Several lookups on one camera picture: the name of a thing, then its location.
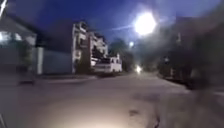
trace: headlight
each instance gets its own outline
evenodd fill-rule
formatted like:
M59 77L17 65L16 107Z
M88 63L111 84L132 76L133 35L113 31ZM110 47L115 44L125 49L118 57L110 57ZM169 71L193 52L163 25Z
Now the headlight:
M140 74L140 73L142 72L142 68L141 68L139 65L137 65L135 71L136 71L138 74Z

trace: building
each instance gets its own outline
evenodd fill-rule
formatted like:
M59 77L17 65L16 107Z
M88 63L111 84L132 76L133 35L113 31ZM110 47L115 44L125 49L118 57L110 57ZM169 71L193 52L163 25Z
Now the building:
M73 25L73 61L78 72L90 71L98 59L107 55L108 46L103 36L91 31L83 21Z

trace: van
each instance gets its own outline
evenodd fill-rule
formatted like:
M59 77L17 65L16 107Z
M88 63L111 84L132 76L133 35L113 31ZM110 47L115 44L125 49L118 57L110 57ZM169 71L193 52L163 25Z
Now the van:
M122 72L122 61L118 57L103 58L96 62L94 72L97 74L117 74Z

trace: white building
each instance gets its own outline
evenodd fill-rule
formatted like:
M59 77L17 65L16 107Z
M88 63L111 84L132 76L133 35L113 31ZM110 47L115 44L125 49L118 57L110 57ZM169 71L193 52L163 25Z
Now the white building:
M95 65L99 57L94 57L93 50L97 49L103 57L108 55L108 46L105 38L89 31L85 22L73 24L73 62L76 65L83 59L89 60L90 68Z

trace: road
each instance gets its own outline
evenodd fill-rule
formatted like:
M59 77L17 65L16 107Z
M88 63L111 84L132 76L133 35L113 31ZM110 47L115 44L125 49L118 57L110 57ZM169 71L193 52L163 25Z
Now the road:
M8 128L224 127L221 96L152 74L4 88L0 96Z

